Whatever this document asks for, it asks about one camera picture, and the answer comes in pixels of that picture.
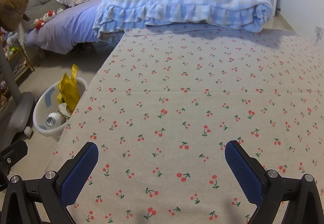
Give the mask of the purple bed mattress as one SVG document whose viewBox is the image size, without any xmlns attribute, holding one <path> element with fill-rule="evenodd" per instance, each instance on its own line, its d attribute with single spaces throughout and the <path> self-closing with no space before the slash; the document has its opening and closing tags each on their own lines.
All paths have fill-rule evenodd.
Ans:
<svg viewBox="0 0 324 224">
<path fill-rule="evenodd" d="M 27 33 L 25 44 L 58 54 L 67 54 L 78 44 L 97 43 L 99 40 L 94 35 L 93 24 L 101 1 L 90 0 L 65 9 L 41 29 Z"/>
</svg>

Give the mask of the blue plaid ruffled blanket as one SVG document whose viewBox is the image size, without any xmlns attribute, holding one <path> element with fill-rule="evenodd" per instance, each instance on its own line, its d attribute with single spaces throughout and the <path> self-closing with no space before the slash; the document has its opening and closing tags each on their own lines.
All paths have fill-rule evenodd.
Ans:
<svg viewBox="0 0 324 224">
<path fill-rule="evenodd" d="M 127 29 L 203 22 L 258 33 L 272 11 L 272 0 L 102 0 L 93 32 L 106 41 Z"/>
</svg>

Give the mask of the brown plush blanket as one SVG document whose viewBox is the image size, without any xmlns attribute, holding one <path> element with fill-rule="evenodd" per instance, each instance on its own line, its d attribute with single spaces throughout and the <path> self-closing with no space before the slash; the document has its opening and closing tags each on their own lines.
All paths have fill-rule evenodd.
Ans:
<svg viewBox="0 0 324 224">
<path fill-rule="evenodd" d="M 29 21 L 25 14 L 29 0 L 1 0 L 1 28 L 7 32 L 15 31 L 22 20 Z"/>
</svg>

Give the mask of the hello kitty plush toy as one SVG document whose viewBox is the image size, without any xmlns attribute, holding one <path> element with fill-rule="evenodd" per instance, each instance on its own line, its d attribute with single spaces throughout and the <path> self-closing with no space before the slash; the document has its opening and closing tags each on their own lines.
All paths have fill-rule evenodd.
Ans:
<svg viewBox="0 0 324 224">
<path fill-rule="evenodd" d="M 56 16 L 56 13 L 51 10 L 48 13 L 46 13 L 41 18 L 36 18 L 33 22 L 33 26 L 36 30 L 41 29 L 46 23 L 48 23 L 50 20 L 52 20 Z"/>
</svg>

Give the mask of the white wall socket plug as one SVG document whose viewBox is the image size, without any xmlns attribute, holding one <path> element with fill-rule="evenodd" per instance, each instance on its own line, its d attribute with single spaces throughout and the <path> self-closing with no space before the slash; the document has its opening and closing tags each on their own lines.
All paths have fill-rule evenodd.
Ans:
<svg viewBox="0 0 324 224">
<path fill-rule="evenodd" d="M 321 26 L 320 24 L 317 24 L 315 26 L 315 33 L 316 33 L 316 37 L 315 37 L 315 42 L 317 43 L 318 41 L 320 41 L 323 37 L 323 33 L 324 33 L 324 28 L 323 26 Z"/>
</svg>

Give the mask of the white patterned trash bin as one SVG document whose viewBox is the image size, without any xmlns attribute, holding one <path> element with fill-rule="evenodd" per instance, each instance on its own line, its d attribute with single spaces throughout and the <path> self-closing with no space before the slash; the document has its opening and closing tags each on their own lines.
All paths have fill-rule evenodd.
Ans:
<svg viewBox="0 0 324 224">
<path fill-rule="evenodd" d="M 71 111 L 68 110 L 65 103 L 59 104 L 56 97 L 59 94 L 58 81 L 49 87 L 37 101 L 33 111 L 33 125 L 35 129 L 43 136 L 51 137 L 57 142 L 61 137 L 65 126 L 71 117 Z M 50 128 L 46 124 L 47 116 L 50 113 L 60 113 L 66 118 L 66 122 L 60 127 Z"/>
</svg>

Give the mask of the yellow snack wrapper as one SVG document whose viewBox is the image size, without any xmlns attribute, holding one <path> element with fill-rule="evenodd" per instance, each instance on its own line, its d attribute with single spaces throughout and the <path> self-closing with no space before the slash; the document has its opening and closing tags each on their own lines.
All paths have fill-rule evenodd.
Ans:
<svg viewBox="0 0 324 224">
<path fill-rule="evenodd" d="M 67 107 L 73 112 L 80 100 L 80 93 L 77 87 L 77 71 L 78 66 L 73 64 L 71 75 L 64 73 L 61 80 L 58 82 L 59 94 L 56 100 L 59 104 L 66 103 Z"/>
</svg>

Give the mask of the wooden toy shelf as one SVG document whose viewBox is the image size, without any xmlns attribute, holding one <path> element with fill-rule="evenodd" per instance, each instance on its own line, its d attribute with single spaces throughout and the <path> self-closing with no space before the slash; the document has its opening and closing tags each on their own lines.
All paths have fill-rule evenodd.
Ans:
<svg viewBox="0 0 324 224">
<path fill-rule="evenodd" d="M 22 47 L 5 47 L 3 51 L 16 82 L 35 70 Z"/>
</svg>

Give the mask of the white yogurt bottle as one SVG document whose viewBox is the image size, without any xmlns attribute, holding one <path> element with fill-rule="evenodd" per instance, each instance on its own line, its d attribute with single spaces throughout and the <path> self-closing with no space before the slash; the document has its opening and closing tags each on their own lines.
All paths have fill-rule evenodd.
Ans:
<svg viewBox="0 0 324 224">
<path fill-rule="evenodd" d="M 50 113 L 46 119 L 46 124 L 50 128 L 60 127 L 65 122 L 66 118 L 60 113 Z"/>
</svg>

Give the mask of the grey rolling chair stand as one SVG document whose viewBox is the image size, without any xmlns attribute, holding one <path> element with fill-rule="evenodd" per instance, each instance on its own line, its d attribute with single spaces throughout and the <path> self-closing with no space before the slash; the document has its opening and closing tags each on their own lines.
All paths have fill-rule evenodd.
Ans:
<svg viewBox="0 0 324 224">
<path fill-rule="evenodd" d="M 1 74 L 15 102 L 15 108 L 1 120 L 1 150 L 12 144 L 17 133 L 32 137 L 33 130 L 28 125 L 34 97 L 31 92 L 21 93 L 12 75 L 11 67 L 1 45 Z"/>
</svg>

